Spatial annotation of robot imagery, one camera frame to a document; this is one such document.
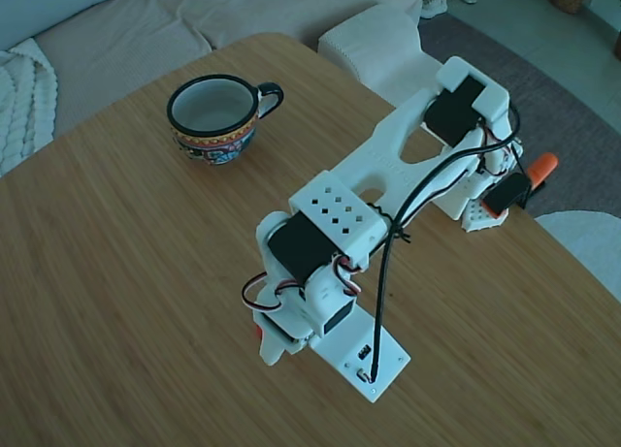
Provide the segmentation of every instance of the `sofa cushion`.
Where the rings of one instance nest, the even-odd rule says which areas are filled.
[[[105,0],[0,0],[0,50]]]
[[[287,34],[310,47],[335,25],[375,4],[408,11],[418,21],[422,0],[159,0],[222,48],[259,32]]]
[[[58,77],[55,136],[212,50],[156,0],[109,0],[36,40]]]

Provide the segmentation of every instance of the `white 3d-printed robot arm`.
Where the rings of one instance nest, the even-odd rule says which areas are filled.
[[[463,149],[490,144],[490,139],[497,142],[508,137],[511,130],[506,90],[459,58],[449,59],[437,75],[441,87],[451,93],[468,77],[483,86],[472,108],[484,120],[485,130],[477,126],[455,146],[446,144],[440,155],[420,163],[405,163],[400,156],[407,139],[421,126],[425,112],[439,96],[423,89],[379,122],[372,136],[337,167],[322,172],[293,195],[289,200],[291,214],[273,212],[258,226],[256,238],[267,277],[257,301],[281,303],[273,311],[253,310],[254,321],[262,331],[260,355],[266,364],[273,365],[285,350],[294,354],[309,345],[361,394],[375,401],[408,363],[408,353],[382,328],[381,371],[371,382],[368,374],[374,318],[356,304],[355,294],[343,292],[351,276],[368,267],[372,252],[390,227],[387,219],[359,195],[370,188],[378,189],[383,195],[376,205],[394,217],[412,189],[442,160]],[[515,148],[521,152],[518,144]],[[479,207],[477,198],[483,191],[514,165],[513,155],[504,149],[487,153],[482,160],[478,156],[458,159],[424,187],[403,219],[416,214],[437,195],[435,203],[452,219],[465,216],[467,230],[500,225],[506,214],[498,219],[479,214],[474,219],[472,212]],[[281,235],[294,219],[296,226],[302,227]],[[309,230],[315,234],[296,238],[298,231]],[[276,247],[270,242],[278,235]],[[324,248],[327,244],[332,249],[319,258],[316,269],[300,273],[300,261],[306,261],[300,251],[307,250],[311,257],[318,248],[313,243],[319,238]],[[341,268],[342,258],[347,260],[347,268]],[[285,280],[298,281],[300,288],[276,297],[278,285]]]

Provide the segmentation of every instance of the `black cable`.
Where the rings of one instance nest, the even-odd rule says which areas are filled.
[[[379,346],[381,340],[381,321],[384,310],[384,295],[386,291],[386,277],[388,274],[388,260],[390,259],[390,250],[392,247],[392,243],[395,239],[395,234],[401,228],[402,221],[406,212],[408,212],[409,206],[416,200],[416,197],[421,194],[421,192],[425,189],[427,185],[436,177],[439,173],[441,173],[448,166],[453,164],[455,161],[458,161],[462,158],[466,158],[468,156],[475,156],[477,154],[483,154],[490,151],[496,151],[497,149],[501,149],[511,142],[515,140],[517,136],[521,122],[520,116],[515,108],[515,106],[509,102],[509,108],[513,112],[515,117],[515,126],[511,134],[501,142],[496,144],[489,144],[486,146],[480,146],[478,148],[470,148],[464,149],[462,151],[458,151],[451,156],[447,157],[443,161],[441,161],[434,169],[432,169],[419,183],[414,187],[414,189],[409,193],[408,197],[404,201],[404,203],[399,208],[397,215],[393,223],[390,225],[390,229],[388,230],[388,234],[384,241],[384,251],[381,256],[381,265],[379,269],[379,281],[377,283],[377,300],[376,300],[376,323],[374,327],[374,338],[373,338],[373,361],[371,363],[371,382],[376,382],[377,378],[377,370],[379,367]]]

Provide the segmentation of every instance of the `colorful patterned mug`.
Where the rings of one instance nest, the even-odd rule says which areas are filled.
[[[252,86],[226,74],[182,85],[168,101],[168,120],[179,147],[192,159],[224,164],[237,158],[256,133],[256,124],[284,99],[272,82]]]

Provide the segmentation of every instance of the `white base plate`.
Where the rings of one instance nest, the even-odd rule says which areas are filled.
[[[368,375],[371,374],[374,323],[373,316],[356,305],[351,314],[327,336],[310,340],[310,347],[316,354],[336,369],[342,377],[371,402],[379,399],[379,396],[395,380],[410,360],[408,353],[399,345],[397,340],[382,328],[379,371],[376,382],[371,384],[358,377],[357,372],[360,369]],[[358,354],[365,345],[368,345],[371,351],[364,359],[360,359]]]

